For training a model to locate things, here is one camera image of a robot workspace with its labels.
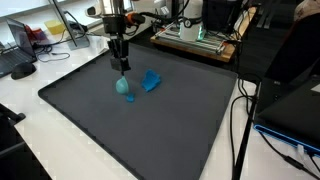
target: desk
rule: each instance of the desk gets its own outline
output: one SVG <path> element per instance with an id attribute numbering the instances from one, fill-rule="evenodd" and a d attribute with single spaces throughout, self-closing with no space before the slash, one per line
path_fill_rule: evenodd
<path id="1" fill-rule="evenodd" d="M 68 51 L 65 61 L 36 62 L 37 71 L 18 81 L 10 76 L 0 79 L 0 101 L 14 112 L 25 113 L 27 118 L 15 125 L 27 145 L 54 180 L 135 179 L 120 163 L 112 158 L 78 127 L 38 97 L 38 90 L 80 67 L 97 56 L 94 47 L 100 37 L 90 37 L 91 47 L 69 52 L 66 44 L 55 46 L 54 52 Z M 249 94 L 255 85 L 245 82 Z M 231 99 L 239 96 L 236 86 Z M 231 148 L 229 140 L 229 112 L 225 113 L 216 141 L 201 175 L 206 179 L 231 179 Z M 236 156 L 247 122 L 245 100 L 235 103 L 234 141 Z"/>
<path id="2" fill-rule="evenodd" d="M 297 150 L 281 141 L 266 136 L 269 142 L 281 153 L 299 160 Z M 308 166 L 314 168 L 309 158 L 306 158 Z M 314 158 L 320 164 L 320 158 Z M 251 130 L 247 146 L 247 152 L 243 163 L 241 179 L 243 180 L 270 180 L 270 179 L 291 179 L 291 180 L 314 180 L 310 175 L 299 171 L 285 162 L 274 152 L 262 139 L 260 134 Z"/>
<path id="3" fill-rule="evenodd" d="M 250 8 L 248 11 L 248 15 L 245 16 L 244 20 L 241 22 L 238 30 L 241 36 L 243 36 L 246 30 L 248 29 L 250 22 L 256 13 L 256 10 L 257 10 L 256 8 Z M 173 43 L 167 40 L 161 40 L 161 39 L 158 39 L 156 36 L 151 37 L 150 41 L 158 45 L 175 48 L 181 51 L 197 54 L 200 56 L 204 56 L 207 58 L 211 58 L 211 59 L 215 59 L 223 62 L 229 62 L 236 51 L 236 48 L 231 44 L 226 45 L 225 49 L 222 51 L 221 54 L 216 54 L 214 51 L 207 52 L 207 51 L 204 51 L 203 49 L 195 48 L 192 46 L 186 46 L 185 44 L 180 44 L 180 43 L 178 44 L 178 43 Z"/>

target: wire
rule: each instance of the wire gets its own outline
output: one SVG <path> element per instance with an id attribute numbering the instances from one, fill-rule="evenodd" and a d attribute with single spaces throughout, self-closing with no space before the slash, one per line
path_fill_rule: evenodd
<path id="1" fill-rule="evenodd" d="M 241 98 L 244 98 L 244 97 L 246 97 L 246 96 L 239 96 L 239 97 L 235 98 L 235 99 L 232 101 L 231 109 L 230 109 L 230 126 L 229 126 L 229 132 L 230 132 L 230 143 L 231 143 L 231 151 L 232 151 L 232 179 L 233 179 L 233 176 L 234 176 L 235 165 L 236 165 L 234 142 L 233 142 L 233 131 L 232 131 L 233 106 L 234 106 L 234 103 L 235 103 L 238 99 L 241 99 Z"/>
<path id="2" fill-rule="evenodd" d="M 269 145 L 269 147 L 274 151 L 276 152 L 280 157 L 282 157 L 282 159 L 284 161 L 286 161 L 287 163 L 289 163 L 290 165 L 292 165 L 293 167 L 299 169 L 299 170 L 302 170 L 304 172 L 306 172 L 307 174 L 309 174 L 310 176 L 312 176 L 313 178 L 317 179 L 317 180 L 320 180 L 320 178 L 318 176 L 316 176 L 314 173 L 312 173 L 310 170 L 306 169 L 304 167 L 303 164 L 301 164 L 300 162 L 298 162 L 297 160 L 293 159 L 292 157 L 290 156 L 286 156 L 284 154 L 282 154 L 280 151 L 278 151 L 276 148 L 274 148 L 272 146 L 272 144 L 267 140 L 267 138 L 261 133 L 259 132 L 260 135 L 262 136 L 262 138 L 264 139 L 264 141 Z"/>
<path id="3" fill-rule="evenodd" d="M 42 59 L 40 58 L 40 55 L 49 55 L 49 53 L 37 54 L 38 60 L 39 60 L 40 62 L 43 62 L 43 63 L 48 63 L 48 62 L 52 62 L 52 61 L 61 61 L 61 60 L 65 60 L 65 59 L 67 59 L 67 58 L 70 57 L 70 54 L 69 54 L 69 53 L 51 53 L 51 55 L 54 55 L 54 56 L 55 56 L 55 55 L 67 55 L 67 56 L 66 56 L 66 57 L 63 57 L 63 58 L 49 59 L 49 60 L 44 61 L 44 60 L 42 60 Z"/>
<path id="4" fill-rule="evenodd" d="M 133 30 L 131 32 L 128 32 L 128 33 L 124 33 L 124 34 L 127 35 L 127 36 L 134 36 L 137 33 L 137 31 L 138 31 L 140 26 L 139 25 L 135 25 L 135 27 L 136 27 L 135 30 Z"/>
<path id="5" fill-rule="evenodd" d="M 82 28 L 82 26 L 80 25 L 80 23 L 77 21 L 77 19 L 76 19 L 69 11 L 65 11 L 65 12 L 66 12 L 67 14 L 69 14 L 69 15 L 72 17 L 72 19 L 74 19 L 74 20 L 76 21 L 76 23 L 78 24 L 79 28 L 80 28 L 81 31 L 82 31 L 82 35 L 76 37 L 75 39 L 84 37 L 84 36 L 86 35 L 86 33 L 85 33 L 84 29 Z M 63 30 L 62 36 L 61 36 L 61 38 L 60 38 L 59 41 L 57 41 L 57 42 L 55 42 L 55 43 L 52 43 L 52 44 L 38 44 L 38 46 L 40 46 L 40 47 L 41 47 L 41 46 L 42 46 L 42 47 L 43 47 L 43 46 L 53 46 L 53 45 L 57 45 L 57 44 L 61 44 L 61 43 L 65 43 L 65 42 L 71 41 L 72 38 L 62 41 L 62 40 L 63 40 L 63 37 L 64 37 L 65 31 L 66 31 L 66 29 Z"/>
<path id="6" fill-rule="evenodd" d="M 298 157 L 300 159 L 300 162 L 306 167 L 309 171 L 313 171 L 312 168 L 309 167 L 308 163 L 306 162 L 306 159 L 304 158 L 304 147 L 302 145 L 297 146 L 297 152 L 298 152 Z"/>
<path id="7" fill-rule="evenodd" d="M 318 170 L 319 173 L 320 173 L 320 168 L 319 168 L 319 166 L 317 165 L 317 163 L 314 161 L 314 159 L 313 159 L 313 157 L 311 156 L 311 154 L 309 154 L 309 157 L 310 157 L 312 163 L 314 164 L 314 166 L 317 168 L 317 170 Z"/>
<path id="8" fill-rule="evenodd" d="M 240 81 L 240 79 L 238 80 L 238 89 L 242 94 L 242 96 L 248 97 L 248 93 L 244 89 L 244 80 L 242 81 Z M 249 114 L 249 98 L 246 98 L 246 110 L 247 110 L 247 114 Z"/>

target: black tray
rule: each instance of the black tray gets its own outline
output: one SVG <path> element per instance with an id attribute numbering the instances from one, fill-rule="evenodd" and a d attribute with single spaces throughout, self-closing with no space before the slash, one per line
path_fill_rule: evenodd
<path id="1" fill-rule="evenodd" d="M 117 94 L 120 72 L 101 55 L 39 91 L 138 179 L 199 179 L 220 128 L 237 75 L 130 45 L 125 72 L 134 103 Z M 141 87 L 152 69 L 161 84 Z"/>

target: electronic equipment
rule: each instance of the electronic equipment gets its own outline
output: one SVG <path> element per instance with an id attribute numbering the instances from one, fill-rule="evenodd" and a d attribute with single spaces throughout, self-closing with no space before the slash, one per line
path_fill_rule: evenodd
<path id="1" fill-rule="evenodd" d="M 259 88 L 259 103 L 255 112 L 260 113 L 265 108 L 290 93 L 295 86 L 288 83 L 279 83 L 269 78 L 263 78 Z"/>
<path id="2" fill-rule="evenodd" d="M 11 78 L 14 80 L 25 78 L 36 71 L 36 67 L 29 62 L 23 62 L 16 65 L 11 73 Z"/>
<path id="3" fill-rule="evenodd" d="M 89 47 L 90 41 L 88 37 L 85 35 L 85 31 L 83 30 L 79 22 L 68 11 L 63 11 L 60 5 L 58 4 L 57 0 L 48 0 L 48 1 L 51 4 L 52 8 L 54 9 L 55 13 L 57 14 L 60 21 L 64 23 L 66 30 L 70 35 L 70 38 L 72 41 L 67 42 L 70 50 Z M 78 24 L 79 28 L 82 31 L 81 34 L 77 34 L 77 35 L 74 34 L 73 29 L 70 27 L 70 24 L 65 16 L 65 13 L 68 13 L 76 21 L 76 23 Z"/>
<path id="4" fill-rule="evenodd" d="M 110 35 L 108 46 L 112 53 L 111 67 L 120 71 L 122 76 L 125 71 L 131 69 L 127 58 L 129 42 L 123 38 L 123 35 L 126 34 L 127 27 L 136 26 L 138 29 L 139 25 L 145 22 L 145 18 L 138 13 L 126 14 L 125 8 L 132 8 L 130 4 L 131 1 L 128 0 L 99 0 L 97 4 L 85 11 L 88 17 L 102 19 L 104 31 Z"/>
<path id="5" fill-rule="evenodd" d="M 10 74 L 14 67 L 20 63 L 33 63 L 37 60 L 36 54 L 28 38 L 25 25 L 10 18 L 7 18 L 6 20 L 16 42 L 17 48 L 1 54 L 0 77 Z"/>
<path id="6" fill-rule="evenodd" d="M 294 147 L 302 145 L 308 153 L 320 155 L 319 87 L 320 77 L 310 77 L 257 114 L 254 129 Z"/>
<path id="7" fill-rule="evenodd" d="M 180 39 L 197 41 L 202 30 L 202 0 L 190 0 L 180 22 Z"/>
<path id="8" fill-rule="evenodd" d="M 239 18 L 242 0 L 203 0 L 204 29 L 231 34 Z"/>

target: black cable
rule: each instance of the black cable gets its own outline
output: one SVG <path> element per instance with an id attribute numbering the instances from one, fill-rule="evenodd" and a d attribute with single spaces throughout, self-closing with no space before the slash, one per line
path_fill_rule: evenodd
<path id="1" fill-rule="evenodd" d="M 52 46 L 43 46 L 39 52 L 36 52 L 36 54 L 49 53 L 51 51 L 52 51 Z"/>
<path id="2" fill-rule="evenodd" d="M 242 96 L 248 97 L 248 93 L 247 91 L 244 89 L 244 80 L 242 79 L 242 81 L 240 81 L 240 77 L 238 80 L 238 89 L 241 93 Z M 249 110 L 249 98 L 246 98 L 246 111 L 247 114 L 249 114 L 250 110 Z"/>
<path id="3" fill-rule="evenodd" d="M 274 148 L 272 146 L 272 144 L 267 140 L 267 138 L 261 133 L 259 132 L 261 137 L 264 139 L 264 141 L 269 145 L 269 147 L 276 152 L 280 157 L 282 157 L 282 159 L 284 161 L 286 161 L 287 163 L 289 163 L 290 165 L 292 165 L 293 167 L 297 168 L 298 170 L 304 171 L 307 174 L 309 174 L 310 176 L 312 176 L 313 178 L 320 180 L 320 178 L 318 176 L 316 176 L 314 173 L 310 172 L 307 168 L 304 167 L 303 164 L 301 164 L 300 162 L 298 162 L 297 160 L 293 159 L 290 156 L 286 156 L 284 154 L 282 154 L 280 151 L 278 151 L 276 148 Z"/>
<path id="4" fill-rule="evenodd" d="M 233 106 L 234 103 L 241 98 L 244 98 L 246 96 L 239 96 L 235 98 L 232 103 L 231 103 L 231 108 L 230 108 L 230 126 L 229 126 L 229 132 L 230 132 L 230 143 L 231 143 L 231 152 L 232 152 L 232 179 L 234 176 L 234 171 L 235 171 L 235 165 L 236 165 L 236 158 L 235 158 L 235 150 L 234 150 L 234 142 L 233 142 L 233 131 L 232 131 L 232 114 L 233 114 Z"/>
<path id="5" fill-rule="evenodd" d="M 128 32 L 128 33 L 124 33 L 124 34 L 127 35 L 127 36 L 134 36 L 137 33 L 137 31 L 138 31 L 140 26 L 139 25 L 135 25 L 135 27 L 136 27 L 135 30 L 133 30 L 131 32 Z"/>
<path id="6" fill-rule="evenodd" d="M 59 59 L 49 59 L 47 61 L 44 61 L 40 58 L 40 55 L 49 55 L 49 53 L 41 53 L 41 54 L 37 54 L 37 59 L 40 61 L 40 62 L 43 62 L 43 63 L 48 63 L 48 62 L 52 62 L 52 61 L 61 61 L 61 60 L 65 60 L 67 58 L 70 57 L 70 54 L 69 53 L 51 53 L 51 55 L 67 55 L 66 57 L 63 57 L 63 58 L 59 58 Z"/>
<path id="7" fill-rule="evenodd" d="M 319 168 L 319 166 L 317 165 L 317 163 L 314 161 L 314 159 L 313 159 L 313 157 L 311 156 L 311 154 L 309 154 L 309 157 L 310 157 L 312 163 L 314 164 L 314 166 L 317 168 L 317 170 L 318 170 L 319 173 L 320 173 L 320 168 Z"/>

